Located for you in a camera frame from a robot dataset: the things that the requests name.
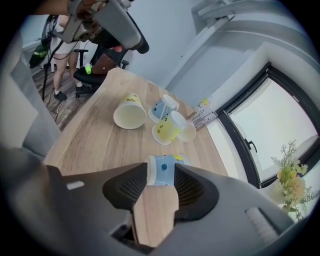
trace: white paper cup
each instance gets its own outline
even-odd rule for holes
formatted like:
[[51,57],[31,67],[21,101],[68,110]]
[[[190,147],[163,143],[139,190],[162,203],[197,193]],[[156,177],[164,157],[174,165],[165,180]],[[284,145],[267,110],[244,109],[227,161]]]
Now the white paper cup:
[[173,186],[175,181],[175,164],[192,166],[185,154],[149,155],[147,163],[146,184],[149,186]]
[[177,138],[182,142],[192,142],[197,135],[197,131],[194,122],[187,120],[186,123],[186,128],[177,135]]
[[187,127],[186,119],[177,111],[171,111],[152,128],[152,136],[161,145],[169,145]]
[[179,102],[169,95],[164,94],[148,111],[148,115],[153,122],[158,124],[162,119],[168,116],[171,111],[177,111],[178,108]]
[[113,113],[115,124],[123,129],[136,129],[146,122],[147,113],[135,93],[125,95]]

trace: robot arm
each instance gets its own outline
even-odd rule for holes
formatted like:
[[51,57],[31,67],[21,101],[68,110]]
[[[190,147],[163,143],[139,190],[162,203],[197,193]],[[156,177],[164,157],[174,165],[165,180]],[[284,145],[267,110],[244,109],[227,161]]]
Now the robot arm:
[[128,13],[130,6],[128,0],[96,0],[90,7],[84,4],[84,0],[70,0],[70,19],[64,31],[54,31],[54,35],[68,44],[90,40],[104,48],[122,45],[144,54],[149,45]]

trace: window frame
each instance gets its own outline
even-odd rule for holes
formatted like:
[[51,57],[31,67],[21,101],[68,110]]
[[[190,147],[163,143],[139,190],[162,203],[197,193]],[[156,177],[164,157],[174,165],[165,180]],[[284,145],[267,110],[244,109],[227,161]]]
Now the window frame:
[[229,117],[229,113],[247,100],[266,79],[271,79],[276,82],[295,99],[309,117],[318,133],[317,140],[299,158],[301,164],[308,165],[308,171],[310,171],[320,160],[320,110],[298,84],[272,66],[271,62],[268,62],[235,96],[216,111],[217,117],[229,134],[239,154],[248,182],[258,189],[269,186],[277,179],[277,176],[275,175],[264,182],[260,181],[258,170],[250,153],[250,149],[235,123]]

